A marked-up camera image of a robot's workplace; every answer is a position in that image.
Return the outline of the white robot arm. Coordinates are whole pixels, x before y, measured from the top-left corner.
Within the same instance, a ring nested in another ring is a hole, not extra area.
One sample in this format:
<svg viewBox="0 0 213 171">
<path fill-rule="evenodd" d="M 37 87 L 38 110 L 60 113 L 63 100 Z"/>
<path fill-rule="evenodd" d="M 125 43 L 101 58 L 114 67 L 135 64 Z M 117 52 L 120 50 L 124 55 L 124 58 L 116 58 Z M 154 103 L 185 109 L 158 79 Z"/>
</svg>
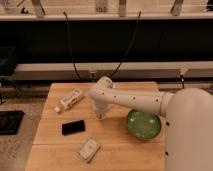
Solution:
<svg viewBox="0 0 213 171">
<path fill-rule="evenodd" d="M 213 171 L 213 95 L 207 91 L 119 90 L 102 77 L 91 87 L 90 97 L 99 119 L 109 104 L 165 117 L 165 171 Z"/>
</svg>

